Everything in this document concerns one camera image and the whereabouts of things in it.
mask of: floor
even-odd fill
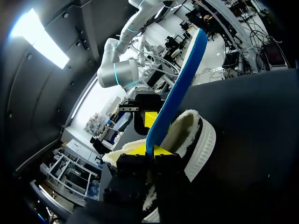
[[[266,30],[258,15],[255,15],[252,20],[254,20],[263,30]],[[246,29],[248,28],[248,25],[246,23],[241,24],[243,27],[245,27],[245,32],[249,36],[250,31]],[[252,25],[252,28],[261,30],[258,26],[254,27]],[[205,54],[196,72],[192,85],[198,85],[224,79],[224,76],[222,75],[223,70],[221,67],[225,58],[225,49],[223,45],[224,40],[219,34],[214,36],[214,41],[208,41]]]

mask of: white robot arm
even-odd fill
[[[120,40],[109,38],[104,47],[104,54],[97,75],[102,87],[121,85],[123,88],[138,80],[138,65],[144,65],[143,53],[138,54],[138,61],[129,59],[120,62],[120,54],[128,49],[132,40],[138,42],[138,50],[144,48],[145,37],[135,37],[140,28],[163,7],[160,0],[129,0],[139,11],[134,14],[121,30]]]

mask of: ceiling light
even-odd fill
[[[31,9],[17,21],[11,32],[11,36],[24,37],[37,51],[61,69],[63,69],[69,61],[66,54],[45,31],[34,9]]]
[[[69,61],[69,58],[46,31],[37,39],[33,47],[61,69],[63,69]]]
[[[162,12],[163,9],[164,9],[164,7],[162,7],[162,8],[157,12],[157,14],[156,14],[156,16],[155,16],[154,19],[158,18],[158,16],[160,15],[160,13]]]

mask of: black wall panel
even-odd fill
[[[25,59],[16,74],[8,111],[8,133],[13,138],[18,138],[22,132],[31,128],[32,115],[36,101],[50,73],[55,65],[42,56],[37,50],[31,48],[28,53],[31,60]]]
[[[107,38],[119,34],[137,10],[127,0],[92,0],[88,7],[82,6],[86,2],[31,0],[20,10],[33,8],[51,38],[70,58],[63,70],[22,37],[5,43],[0,123],[4,124],[6,152],[14,168],[59,137],[82,90],[100,66]]]

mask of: black fabric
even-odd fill
[[[187,149],[186,149],[186,154],[185,156],[183,157],[182,159],[182,163],[183,163],[183,167],[187,166],[193,152],[194,152],[194,149],[196,147],[196,144],[198,142],[198,139],[201,135],[201,131],[202,131],[202,119],[199,119],[198,121],[198,126],[199,126],[199,129],[197,130],[196,134],[195,134],[195,137],[194,137],[194,141],[192,142],[192,144],[190,144]],[[157,200],[154,200],[152,205],[146,209],[145,211],[143,211],[143,217],[146,217],[148,216],[150,213],[152,213],[155,209],[157,208]]]

